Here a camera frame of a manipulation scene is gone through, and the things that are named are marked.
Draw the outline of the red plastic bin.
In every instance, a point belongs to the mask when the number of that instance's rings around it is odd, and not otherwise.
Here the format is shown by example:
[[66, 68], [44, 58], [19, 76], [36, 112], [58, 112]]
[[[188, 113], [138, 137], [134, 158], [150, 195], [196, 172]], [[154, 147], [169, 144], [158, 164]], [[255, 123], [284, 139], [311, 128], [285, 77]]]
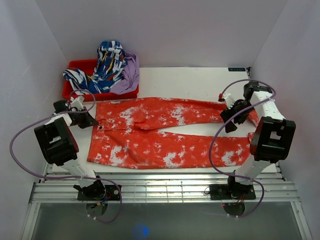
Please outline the red plastic bin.
[[[82, 70], [88, 75], [92, 75], [94, 68], [97, 65], [96, 59], [85, 59], [85, 60], [73, 60], [69, 62], [69, 68], [77, 68]], [[62, 98], [68, 99], [70, 93], [73, 91], [73, 88], [69, 81], [64, 82], [62, 90]], [[125, 93], [125, 94], [114, 94], [114, 93], [97, 93], [94, 94], [96, 101], [111, 101], [111, 100], [126, 100], [126, 99], [136, 99], [139, 93], [139, 86], [136, 87], [134, 91]]]

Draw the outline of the red white tie-dye trousers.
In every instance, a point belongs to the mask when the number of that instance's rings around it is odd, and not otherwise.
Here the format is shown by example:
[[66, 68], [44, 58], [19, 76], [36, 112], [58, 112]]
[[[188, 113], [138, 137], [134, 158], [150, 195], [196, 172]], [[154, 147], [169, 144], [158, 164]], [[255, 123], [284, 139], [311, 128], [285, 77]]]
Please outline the red white tie-dye trousers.
[[250, 154], [253, 130], [218, 137], [166, 131], [220, 124], [225, 108], [222, 102], [160, 97], [100, 102], [87, 161], [138, 170], [239, 166]]

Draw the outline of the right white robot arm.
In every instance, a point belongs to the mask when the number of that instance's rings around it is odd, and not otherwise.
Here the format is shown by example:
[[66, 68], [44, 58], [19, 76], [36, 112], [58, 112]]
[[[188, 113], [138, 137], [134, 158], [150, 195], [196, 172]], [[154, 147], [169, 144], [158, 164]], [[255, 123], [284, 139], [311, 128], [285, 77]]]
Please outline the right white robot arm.
[[243, 87], [243, 98], [234, 100], [222, 92], [218, 100], [226, 104], [220, 113], [226, 124], [225, 132], [237, 129], [249, 114], [256, 112], [258, 124], [249, 144], [250, 155], [245, 162], [228, 177], [227, 184], [211, 186], [211, 198], [215, 200], [256, 198], [253, 181], [267, 167], [288, 157], [296, 124], [287, 120], [278, 110], [270, 86], [249, 81]]

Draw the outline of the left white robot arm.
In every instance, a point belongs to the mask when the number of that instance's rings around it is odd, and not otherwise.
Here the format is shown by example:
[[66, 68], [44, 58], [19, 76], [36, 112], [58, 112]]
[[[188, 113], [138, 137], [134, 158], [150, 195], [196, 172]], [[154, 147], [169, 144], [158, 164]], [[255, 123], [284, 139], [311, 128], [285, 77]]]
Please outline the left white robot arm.
[[101, 200], [106, 196], [106, 187], [93, 170], [89, 170], [78, 158], [79, 147], [70, 127], [80, 129], [94, 127], [98, 121], [83, 105], [84, 98], [59, 100], [53, 103], [55, 109], [50, 120], [34, 129], [41, 152], [49, 164], [59, 166], [77, 177], [74, 188], [84, 196]]

